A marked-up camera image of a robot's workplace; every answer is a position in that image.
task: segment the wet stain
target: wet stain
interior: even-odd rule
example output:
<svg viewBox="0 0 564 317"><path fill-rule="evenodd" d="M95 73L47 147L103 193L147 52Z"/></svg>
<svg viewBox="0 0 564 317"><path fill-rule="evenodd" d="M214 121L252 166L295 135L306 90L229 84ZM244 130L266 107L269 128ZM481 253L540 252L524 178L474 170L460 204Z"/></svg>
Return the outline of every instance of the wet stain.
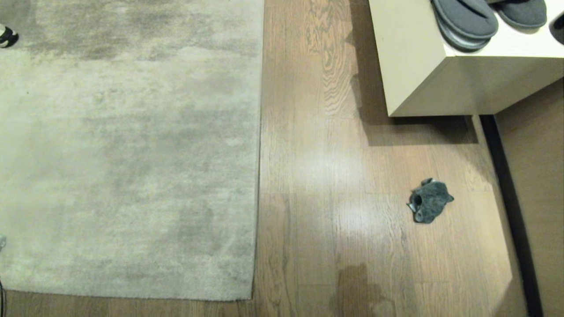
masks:
<svg viewBox="0 0 564 317"><path fill-rule="evenodd" d="M82 60L120 56L127 60L165 60L185 47L242 56L260 53L259 39L243 36L250 29L247 17L206 13L209 10L204 3L8 0L0 3L0 21L21 34L20 48L35 55L71 55Z"/></svg>
<svg viewBox="0 0 564 317"><path fill-rule="evenodd" d="M365 263L339 271L337 294L329 301L336 316L395 316L395 302L382 296L380 286L368 284Z"/></svg>

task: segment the black shoe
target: black shoe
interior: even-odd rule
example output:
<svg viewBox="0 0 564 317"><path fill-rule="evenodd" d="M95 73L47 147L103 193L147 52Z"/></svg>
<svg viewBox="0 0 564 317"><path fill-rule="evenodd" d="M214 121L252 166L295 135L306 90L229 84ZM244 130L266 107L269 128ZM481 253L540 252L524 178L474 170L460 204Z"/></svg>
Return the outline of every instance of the black shoe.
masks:
<svg viewBox="0 0 564 317"><path fill-rule="evenodd" d="M0 48L6 48L14 45L19 38L20 36L16 32L6 27L4 33L0 35Z"/></svg>

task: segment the rug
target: rug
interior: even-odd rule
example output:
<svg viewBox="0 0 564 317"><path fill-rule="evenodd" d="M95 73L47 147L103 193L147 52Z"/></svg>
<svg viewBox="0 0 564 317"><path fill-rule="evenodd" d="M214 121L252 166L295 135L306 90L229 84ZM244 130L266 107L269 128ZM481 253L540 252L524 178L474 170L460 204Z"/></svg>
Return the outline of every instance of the rug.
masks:
<svg viewBox="0 0 564 317"><path fill-rule="evenodd" d="M0 276L251 296L263 0L3 0Z"/></svg>

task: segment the wooden floor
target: wooden floor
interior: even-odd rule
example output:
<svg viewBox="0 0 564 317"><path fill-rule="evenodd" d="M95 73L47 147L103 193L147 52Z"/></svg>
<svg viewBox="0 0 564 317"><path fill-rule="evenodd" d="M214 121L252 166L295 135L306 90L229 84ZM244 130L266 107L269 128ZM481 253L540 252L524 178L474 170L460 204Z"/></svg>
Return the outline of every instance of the wooden floor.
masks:
<svg viewBox="0 0 564 317"><path fill-rule="evenodd" d="M526 314L479 120L387 117L367 0L266 0L264 56L253 299L9 292L10 317ZM427 177L455 201L415 224Z"/></svg>

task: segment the cable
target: cable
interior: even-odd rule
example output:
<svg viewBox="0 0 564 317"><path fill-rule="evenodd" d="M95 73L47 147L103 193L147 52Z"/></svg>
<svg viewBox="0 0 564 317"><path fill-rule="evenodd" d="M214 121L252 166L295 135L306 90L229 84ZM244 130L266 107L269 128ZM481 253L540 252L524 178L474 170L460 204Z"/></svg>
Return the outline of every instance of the cable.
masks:
<svg viewBox="0 0 564 317"><path fill-rule="evenodd" d="M6 317L7 307L7 294L2 281L0 280L0 317Z"/></svg>

